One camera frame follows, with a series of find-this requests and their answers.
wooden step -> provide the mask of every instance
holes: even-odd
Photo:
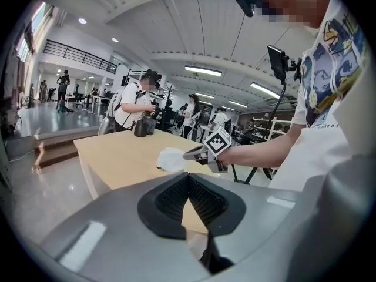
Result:
[[[73,133],[73,134],[69,134],[69,135],[39,140],[39,141],[37,141],[37,143],[34,147],[34,151],[38,155],[42,152],[45,152],[46,150],[56,149],[56,148],[59,148],[59,147],[64,147],[66,145],[69,145],[69,144],[73,143],[74,140],[83,139],[83,138],[87,138],[87,137],[93,137],[93,136],[97,136],[97,135],[98,135],[97,130],[91,130],[91,131],[82,132],[82,133]]]
[[[36,157],[35,166],[37,169],[42,169],[77,156],[78,151],[73,141],[65,142],[61,147],[39,152]]]

white t-shirt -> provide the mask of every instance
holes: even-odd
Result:
[[[121,104],[124,103],[135,103],[137,93],[141,91],[142,87],[139,82],[136,83],[130,83],[128,84],[122,93],[122,100]],[[137,99],[136,101],[137,105],[149,105],[151,104],[150,95],[148,92],[146,92],[143,96]],[[137,113],[127,113],[122,110],[122,108],[118,108],[115,112],[115,120],[118,122],[118,124],[122,125],[126,129],[130,128],[133,124],[133,121],[137,122],[142,118],[143,112],[137,112]]]
[[[184,123],[183,123],[184,126],[189,125],[190,121],[192,120],[192,112],[193,112],[193,110],[194,110],[194,104],[189,103],[188,107],[186,109],[186,113],[190,113],[190,116],[189,116],[189,118],[186,118],[186,117],[184,118]]]
[[[216,118],[214,119],[213,123],[216,123],[213,131],[215,132],[220,127],[224,128],[224,123],[229,121],[225,113],[218,113]]]
[[[298,105],[292,123],[306,125],[270,187],[302,191],[307,179],[325,175],[352,156],[334,119],[344,96],[370,59],[365,36],[340,0],[330,0],[311,49],[304,52]]]

ceiling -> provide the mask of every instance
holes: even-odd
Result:
[[[83,80],[83,78],[86,78],[88,82],[99,83],[99,84],[101,84],[103,80],[103,76],[95,75],[91,72],[85,72],[85,71],[70,68],[70,67],[55,65],[52,63],[40,63],[39,66],[43,67],[43,71],[45,73],[58,74],[58,70],[61,69],[60,74],[63,74],[64,70],[68,70],[68,74],[71,78],[81,79],[81,80]]]
[[[66,10],[65,24],[111,44],[143,68],[158,70],[178,90],[212,95],[221,104],[229,100],[246,110],[270,110],[276,100],[250,87],[256,82],[274,92],[281,83],[274,78],[267,45],[274,45],[297,59],[314,42],[306,28],[270,22],[255,15],[247,18],[235,0],[44,0]],[[87,24],[80,25],[84,17]],[[110,39],[115,37],[118,43]],[[185,71],[195,65],[222,71],[220,78]],[[288,74],[286,98],[280,109],[291,109],[299,82]]]

balcony railing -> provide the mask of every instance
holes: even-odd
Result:
[[[59,42],[47,40],[43,53],[61,56],[62,58],[72,59],[74,61],[85,63],[90,66],[105,70],[107,72],[115,74],[117,66],[104,59],[98,58],[89,52],[82,51],[80,49],[70,47]]]

black rubber cover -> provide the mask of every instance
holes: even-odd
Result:
[[[246,204],[238,195],[188,173],[145,193],[137,211],[158,236],[185,239],[186,229],[181,224],[187,199],[213,237],[232,233],[246,213]]]

